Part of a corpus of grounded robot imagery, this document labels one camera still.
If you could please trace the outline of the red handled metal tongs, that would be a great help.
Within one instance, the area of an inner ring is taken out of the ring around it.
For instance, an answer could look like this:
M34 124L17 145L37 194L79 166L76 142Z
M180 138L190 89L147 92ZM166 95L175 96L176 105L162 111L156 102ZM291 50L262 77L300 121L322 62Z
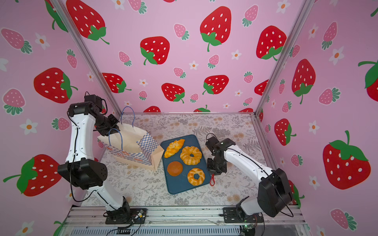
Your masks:
M209 185L210 185L210 186L214 186L214 185L215 185L215 183L216 183L216 182L215 182L215 175L214 175L214 174L212 174L212 175L211 175L211 179L210 179L210 182L209 182Z

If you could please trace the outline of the small glazed ring pastry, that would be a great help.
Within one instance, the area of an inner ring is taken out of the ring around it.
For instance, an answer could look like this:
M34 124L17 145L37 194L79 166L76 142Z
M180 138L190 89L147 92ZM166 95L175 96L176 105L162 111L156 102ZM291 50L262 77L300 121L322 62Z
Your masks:
M204 183L206 176L200 168L193 168L187 174L188 182L193 186L199 186Z

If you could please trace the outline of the checkered paper bag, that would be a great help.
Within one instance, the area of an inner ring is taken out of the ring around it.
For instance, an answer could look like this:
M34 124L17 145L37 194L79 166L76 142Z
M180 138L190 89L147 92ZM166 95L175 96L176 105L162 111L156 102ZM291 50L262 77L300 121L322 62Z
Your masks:
M98 136L114 158L122 163L156 171L163 155L163 148L147 131L126 124L122 117L104 136Z

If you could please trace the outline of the large glazed ring pastry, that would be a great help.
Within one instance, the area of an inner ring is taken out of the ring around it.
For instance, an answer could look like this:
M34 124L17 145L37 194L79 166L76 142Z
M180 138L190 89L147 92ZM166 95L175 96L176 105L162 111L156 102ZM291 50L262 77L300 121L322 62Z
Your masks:
M180 154L180 158L186 165L197 165L202 159L202 152L199 148L194 146L184 147Z

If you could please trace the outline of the round brown bun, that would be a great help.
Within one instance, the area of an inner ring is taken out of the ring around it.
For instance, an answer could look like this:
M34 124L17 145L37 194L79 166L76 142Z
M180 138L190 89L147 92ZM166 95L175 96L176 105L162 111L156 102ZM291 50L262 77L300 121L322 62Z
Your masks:
M179 161L173 161L168 164L167 172L173 176L179 176L183 172L183 165Z

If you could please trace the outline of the croissant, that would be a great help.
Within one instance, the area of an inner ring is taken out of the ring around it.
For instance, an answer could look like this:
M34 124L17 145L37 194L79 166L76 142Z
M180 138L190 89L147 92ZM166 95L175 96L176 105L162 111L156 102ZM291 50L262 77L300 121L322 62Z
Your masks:
M170 158L173 155L175 155L183 147L184 143L184 139L176 140L170 143L167 149L165 150L164 158Z

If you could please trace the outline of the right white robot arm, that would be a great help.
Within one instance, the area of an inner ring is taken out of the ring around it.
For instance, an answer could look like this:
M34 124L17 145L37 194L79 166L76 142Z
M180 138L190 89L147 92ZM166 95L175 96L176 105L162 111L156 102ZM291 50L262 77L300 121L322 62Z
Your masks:
M256 197L246 197L236 205L236 216L242 222L255 214L275 217L294 200L286 173L273 170L243 152L234 141L219 141L215 136L206 141L206 147L214 158L207 159L207 169L212 176L227 172L227 163L243 171L257 186Z

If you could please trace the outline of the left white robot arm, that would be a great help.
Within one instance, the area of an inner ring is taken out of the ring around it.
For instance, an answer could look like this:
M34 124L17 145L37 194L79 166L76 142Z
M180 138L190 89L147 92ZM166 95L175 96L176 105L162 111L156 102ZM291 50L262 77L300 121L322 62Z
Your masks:
M93 101L70 105L68 117L72 124L69 154L65 163L58 166L58 174L71 188L79 187L97 197L104 204L104 217L110 223L126 223L131 218L129 204L108 181L106 165L96 162L93 154L94 130L106 137L120 133L117 120L102 114L100 105Z

